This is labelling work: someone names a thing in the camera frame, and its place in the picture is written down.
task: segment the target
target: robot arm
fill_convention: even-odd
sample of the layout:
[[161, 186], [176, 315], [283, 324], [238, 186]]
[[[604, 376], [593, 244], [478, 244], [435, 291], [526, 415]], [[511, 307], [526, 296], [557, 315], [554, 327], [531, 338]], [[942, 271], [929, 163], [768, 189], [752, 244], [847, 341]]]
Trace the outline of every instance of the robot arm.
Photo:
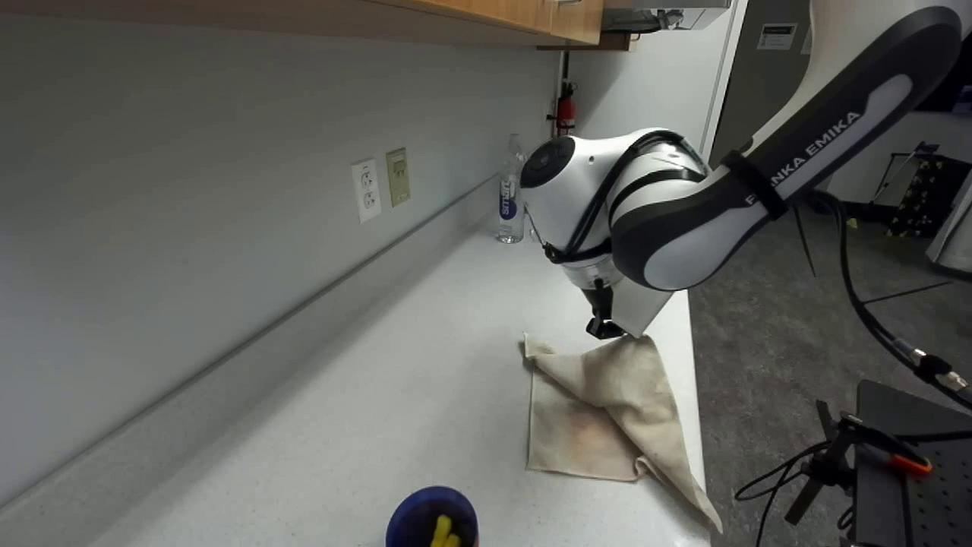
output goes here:
[[812, 14], [803, 89], [719, 167], [672, 130], [562, 138], [527, 157], [531, 221], [599, 322], [611, 324], [623, 276], [660, 291], [715, 276], [788, 200], [912, 114], [954, 68], [972, 0], [814, 0]]

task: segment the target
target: blue cup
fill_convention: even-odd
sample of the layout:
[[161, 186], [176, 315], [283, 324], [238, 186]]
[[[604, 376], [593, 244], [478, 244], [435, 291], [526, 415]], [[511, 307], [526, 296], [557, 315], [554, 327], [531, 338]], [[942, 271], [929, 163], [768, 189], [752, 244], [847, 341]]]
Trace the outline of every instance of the blue cup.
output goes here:
[[391, 514], [385, 547], [428, 547], [438, 517], [453, 520], [453, 535], [460, 538], [460, 547], [481, 543], [478, 512], [474, 505], [445, 486], [432, 486], [406, 494]]

